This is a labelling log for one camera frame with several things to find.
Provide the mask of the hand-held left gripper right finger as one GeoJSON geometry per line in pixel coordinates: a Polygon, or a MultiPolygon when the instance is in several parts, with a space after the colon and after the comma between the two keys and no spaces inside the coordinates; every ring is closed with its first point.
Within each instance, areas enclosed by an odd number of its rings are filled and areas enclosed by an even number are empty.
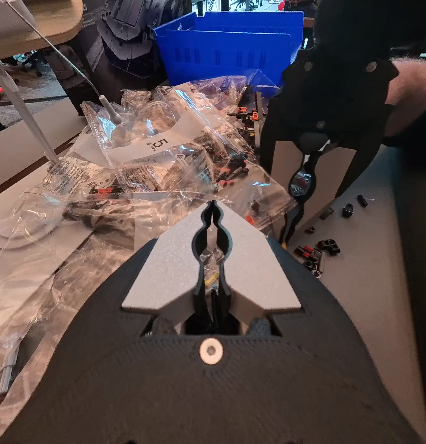
{"type": "Polygon", "coordinates": [[[230,313],[249,326],[255,318],[299,311],[302,305],[267,237],[215,201],[215,224],[226,247],[221,263],[230,313]]]}

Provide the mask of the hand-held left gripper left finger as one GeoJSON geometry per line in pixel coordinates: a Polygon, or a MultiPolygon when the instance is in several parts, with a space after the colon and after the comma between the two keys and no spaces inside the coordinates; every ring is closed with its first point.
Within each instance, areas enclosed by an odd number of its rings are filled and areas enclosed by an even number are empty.
{"type": "Polygon", "coordinates": [[[165,317],[176,326],[192,315],[201,328],[212,323],[205,300],[204,264],[213,201],[159,236],[127,293],[122,308],[165,317]]]}

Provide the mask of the grey lego chassis assembly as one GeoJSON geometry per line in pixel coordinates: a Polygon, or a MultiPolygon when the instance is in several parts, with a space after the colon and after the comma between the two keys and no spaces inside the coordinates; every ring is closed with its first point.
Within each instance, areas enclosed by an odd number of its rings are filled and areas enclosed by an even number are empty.
{"type": "Polygon", "coordinates": [[[235,111],[226,112],[226,117],[233,119],[233,126],[238,135],[250,147],[256,158],[260,156],[261,133],[267,116],[264,108],[264,96],[261,90],[254,91],[254,105],[238,106],[235,111]]]}

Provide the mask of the scattered loose lego pieces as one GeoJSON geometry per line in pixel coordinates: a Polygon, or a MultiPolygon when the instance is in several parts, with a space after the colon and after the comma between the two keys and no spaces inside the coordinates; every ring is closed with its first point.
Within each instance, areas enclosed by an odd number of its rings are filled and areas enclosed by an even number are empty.
{"type": "MultiPolygon", "coordinates": [[[[356,196],[356,201],[362,208],[366,208],[370,203],[375,202],[374,198],[366,198],[362,194],[356,196]]],[[[332,207],[327,207],[320,215],[319,219],[324,221],[330,215],[334,214],[332,207]]],[[[354,214],[354,205],[347,203],[341,210],[341,216],[349,219],[354,214]]],[[[310,226],[305,229],[306,234],[314,234],[316,229],[310,226]]],[[[304,245],[297,246],[293,250],[293,255],[302,260],[302,265],[316,279],[320,279],[324,271],[324,263],[327,256],[335,257],[341,253],[340,247],[334,239],[319,240],[315,246],[304,245]]]]}

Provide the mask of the person's right hand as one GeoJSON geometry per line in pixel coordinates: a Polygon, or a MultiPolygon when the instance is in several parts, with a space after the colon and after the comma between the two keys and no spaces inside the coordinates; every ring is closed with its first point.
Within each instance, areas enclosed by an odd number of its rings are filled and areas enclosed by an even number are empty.
{"type": "Polygon", "coordinates": [[[393,109],[388,118],[385,136],[397,136],[426,111],[426,61],[394,58],[399,74],[388,87],[386,104],[393,109]]]}

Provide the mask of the clear bag red black parts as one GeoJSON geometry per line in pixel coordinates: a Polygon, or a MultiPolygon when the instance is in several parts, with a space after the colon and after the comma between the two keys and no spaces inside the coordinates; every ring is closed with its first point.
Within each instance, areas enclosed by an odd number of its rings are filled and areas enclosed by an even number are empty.
{"type": "Polygon", "coordinates": [[[112,244],[138,247],[206,203],[213,192],[212,161],[204,150],[165,151],[127,163],[116,174],[96,172],[93,181],[81,181],[75,191],[53,192],[55,173],[47,187],[25,192],[10,221],[3,222],[3,234],[18,218],[36,227],[62,216],[61,225],[76,222],[112,244]]]}

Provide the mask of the bluish clear plastic bag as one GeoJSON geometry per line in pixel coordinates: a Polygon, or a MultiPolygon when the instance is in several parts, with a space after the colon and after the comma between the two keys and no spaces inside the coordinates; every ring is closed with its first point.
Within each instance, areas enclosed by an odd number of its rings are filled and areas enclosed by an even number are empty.
{"type": "Polygon", "coordinates": [[[185,82],[177,86],[163,86],[164,97],[176,99],[188,96],[200,107],[214,107],[223,116],[236,113],[239,107],[256,109],[256,93],[261,94],[263,112],[268,101],[280,90],[259,69],[245,71],[243,75],[225,75],[204,80],[185,82]]]}

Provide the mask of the black perforated board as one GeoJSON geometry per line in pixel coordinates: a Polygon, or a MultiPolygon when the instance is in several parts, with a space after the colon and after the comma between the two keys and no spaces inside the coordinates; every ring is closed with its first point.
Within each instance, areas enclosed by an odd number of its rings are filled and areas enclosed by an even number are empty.
{"type": "Polygon", "coordinates": [[[426,154],[391,148],[392,185],[426,406],[426,154]]]}

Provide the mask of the blue plastic bin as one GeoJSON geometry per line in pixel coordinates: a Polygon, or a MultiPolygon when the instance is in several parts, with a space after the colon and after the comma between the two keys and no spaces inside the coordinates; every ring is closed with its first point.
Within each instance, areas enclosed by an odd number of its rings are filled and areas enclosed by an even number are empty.
{"type": "Polygon", "coordinates": [[[193,12],[154,34],[171,86],[252,70],[279,85],[302,47],[303,24],[303,12],[193,12]]]}

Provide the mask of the empty clear plastic bag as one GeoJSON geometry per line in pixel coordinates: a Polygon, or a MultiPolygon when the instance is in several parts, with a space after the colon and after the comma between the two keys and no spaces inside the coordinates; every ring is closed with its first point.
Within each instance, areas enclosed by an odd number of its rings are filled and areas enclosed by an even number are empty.
{"type": "Polygon", "coordinates": [[[132,254],[91,236],[0,326],[1,425],[27,403],[78,310],[132,254]]]}

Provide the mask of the numbered clear plastic bag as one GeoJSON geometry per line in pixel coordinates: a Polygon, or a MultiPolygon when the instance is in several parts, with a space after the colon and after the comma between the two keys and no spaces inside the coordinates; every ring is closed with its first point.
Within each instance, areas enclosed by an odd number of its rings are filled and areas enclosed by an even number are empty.
{"type": "Polygon", "coordinates": [[[84,101],[82,109],[102,155],[116,174],[127,163],[170,150],[204,150],[212,173],[220,167],[244,167],[254,154],[226,116],[214,107],[198,107],[190,97],[166,98],[163,86],[152,91],[124,90],[121,104],[112,106],[120,125],[107,111],[84,101]]]}

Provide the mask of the white tapered rod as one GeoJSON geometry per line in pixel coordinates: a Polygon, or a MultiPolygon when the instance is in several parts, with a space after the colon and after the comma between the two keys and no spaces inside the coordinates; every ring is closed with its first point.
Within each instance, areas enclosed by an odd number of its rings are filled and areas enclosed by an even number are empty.
{"type": "Polygon", "coordinates": [[[14,105],[19,115],[22,117],[32,135],[40,143],[46,158],[52,164],[58,164],[60,161],[58,156],[56,155],[54,149],[50,146],[44,133],[21,98],[18,86],[11,76],[5,71],[2,64],[0,64],[0,87],[3,88],[5,94],[10,99],[10,102],[14,105]]]}

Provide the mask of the black office chair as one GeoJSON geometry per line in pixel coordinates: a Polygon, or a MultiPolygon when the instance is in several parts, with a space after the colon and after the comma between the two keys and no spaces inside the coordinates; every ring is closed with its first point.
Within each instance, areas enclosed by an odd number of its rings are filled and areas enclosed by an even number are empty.
{"type": "Polygon", "coordinates": [[[42,52],[41,51],[30,51],[30,52],[23,53],[23,56],[25,57],[25,59],[21,63],[21,67],[20,67],[21,71],[24,73],[27,73],[28,69],[31,68],[32,70],[34,70],[35,74],[38,77],[42,77],[43,74],[40,72],[40,70],[38,68],[38,65],[43,60],[42,52]]]}

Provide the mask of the wooden side table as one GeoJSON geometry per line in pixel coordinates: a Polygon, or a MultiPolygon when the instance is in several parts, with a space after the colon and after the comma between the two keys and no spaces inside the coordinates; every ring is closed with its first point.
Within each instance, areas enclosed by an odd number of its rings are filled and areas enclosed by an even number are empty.
{"type": "MultiPolygon", "coordinates": [[[[35,27],[54,45],[71,40],[83,23],[81,0],[24,0],[35,27]]],[[[0,38],[0,59],[47,47],[34,31],[0,38]]]]}

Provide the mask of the instruction booklet stack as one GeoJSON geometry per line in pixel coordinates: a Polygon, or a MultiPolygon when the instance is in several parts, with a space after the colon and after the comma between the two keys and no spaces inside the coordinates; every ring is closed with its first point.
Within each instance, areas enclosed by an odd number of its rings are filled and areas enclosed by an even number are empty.
{"type": "Polygon", "coordinates": [[[0,1],[0,38],[29,32],[35,20],[22,0],[0,1]]]}

